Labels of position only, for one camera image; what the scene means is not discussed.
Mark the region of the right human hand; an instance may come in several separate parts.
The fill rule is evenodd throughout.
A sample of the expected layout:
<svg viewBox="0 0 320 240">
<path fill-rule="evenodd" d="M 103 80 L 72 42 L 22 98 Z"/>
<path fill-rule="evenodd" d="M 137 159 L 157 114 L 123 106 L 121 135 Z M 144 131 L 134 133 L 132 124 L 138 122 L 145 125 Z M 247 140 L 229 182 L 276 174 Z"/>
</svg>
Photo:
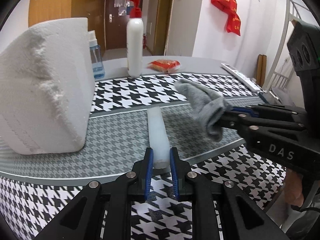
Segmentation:
<svg viewBox="0 0 320 240">
<path fill-rule="evenodd" d="M 288 168 L 284 180 L 284 197 L 287 204 L 290 205 L 301 207 L 304 203 L 301 176 Z"/>
</svg>

